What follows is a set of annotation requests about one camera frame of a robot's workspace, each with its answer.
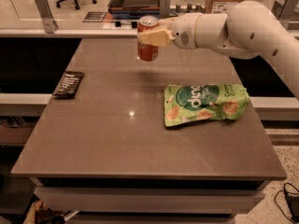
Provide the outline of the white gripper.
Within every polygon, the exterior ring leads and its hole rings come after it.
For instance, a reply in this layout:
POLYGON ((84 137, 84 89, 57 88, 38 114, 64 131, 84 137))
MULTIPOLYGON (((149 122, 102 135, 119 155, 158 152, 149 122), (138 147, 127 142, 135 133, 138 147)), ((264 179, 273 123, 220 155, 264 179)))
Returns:
POLYGON ((172 32, 165 28, 145 30, 137 34, 137 39, 141 44, 156 47, 166 47, 175 39, 174 44, 180 49, 197 49, 197 22, 201 16, 201 13, 187 13, 179 17, 160 19, 159 25, 172 26, 172 32))

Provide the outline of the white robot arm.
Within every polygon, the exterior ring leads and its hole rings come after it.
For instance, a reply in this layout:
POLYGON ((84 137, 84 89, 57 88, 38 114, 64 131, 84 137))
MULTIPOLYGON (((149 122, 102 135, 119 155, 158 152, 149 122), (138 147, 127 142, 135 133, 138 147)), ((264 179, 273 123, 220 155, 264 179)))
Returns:
POLYGON ((299 40, 258 2, 241 2, 227 14, 189 13, 163 19, 157 27, 139 32, 137 39, 157 47, 211 49, 237 59, 260 56, 299 98, 299 40))

